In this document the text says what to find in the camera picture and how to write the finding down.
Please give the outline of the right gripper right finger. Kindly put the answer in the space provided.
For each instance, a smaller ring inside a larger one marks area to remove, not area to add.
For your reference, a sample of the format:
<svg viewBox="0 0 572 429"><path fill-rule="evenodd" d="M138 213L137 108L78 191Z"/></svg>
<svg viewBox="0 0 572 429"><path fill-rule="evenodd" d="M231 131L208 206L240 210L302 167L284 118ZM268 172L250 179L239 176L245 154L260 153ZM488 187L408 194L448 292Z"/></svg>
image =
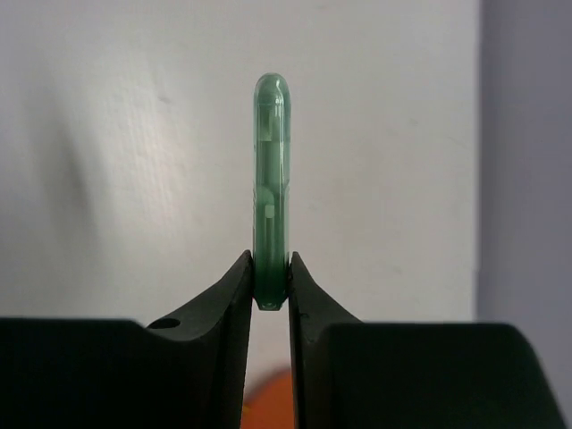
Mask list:
<svg viewBox="0 0 572 429"><path fill-rule="evenodd" d="M366 323L290 263L298 428L563 428L534 349L509 324Z"/></svg>

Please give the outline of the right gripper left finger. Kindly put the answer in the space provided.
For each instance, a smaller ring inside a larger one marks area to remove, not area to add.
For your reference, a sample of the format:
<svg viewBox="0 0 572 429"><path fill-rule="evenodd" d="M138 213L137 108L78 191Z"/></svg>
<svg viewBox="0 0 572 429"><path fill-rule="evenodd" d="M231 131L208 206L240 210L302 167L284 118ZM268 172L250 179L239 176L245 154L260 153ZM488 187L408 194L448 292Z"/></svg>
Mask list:
<svg viewBox="0 0 572 429"><path fill-rule="evenodd" d="M252 284L244 252L213 286L146 326L3 318L2 427L239 427Z"/></svg>

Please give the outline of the orange round organizer container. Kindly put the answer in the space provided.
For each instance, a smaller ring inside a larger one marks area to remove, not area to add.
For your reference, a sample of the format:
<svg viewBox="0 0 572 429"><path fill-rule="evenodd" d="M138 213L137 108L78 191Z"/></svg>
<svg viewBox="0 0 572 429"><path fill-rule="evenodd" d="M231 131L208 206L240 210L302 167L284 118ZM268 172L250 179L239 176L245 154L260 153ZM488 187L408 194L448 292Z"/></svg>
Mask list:
<svg viewBox="0 0 572 429"><path fill-rule="evenodd" d="M290 369L272 374L246 398L240 427L293 429L294 400Z"/></svg>

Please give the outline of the green translucent tube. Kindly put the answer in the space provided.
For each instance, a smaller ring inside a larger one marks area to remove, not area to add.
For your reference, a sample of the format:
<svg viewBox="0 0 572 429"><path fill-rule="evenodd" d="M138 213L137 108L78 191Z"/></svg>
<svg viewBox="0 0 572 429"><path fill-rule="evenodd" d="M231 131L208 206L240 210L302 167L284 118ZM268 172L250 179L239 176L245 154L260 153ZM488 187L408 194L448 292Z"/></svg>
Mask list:
<svg viewBox="0 0 572 429"><path fill-rule="evenodd" d="M253 262L254 299L278 311L287 298L290 266L290 90L266 73L254 91Z"/></svg>

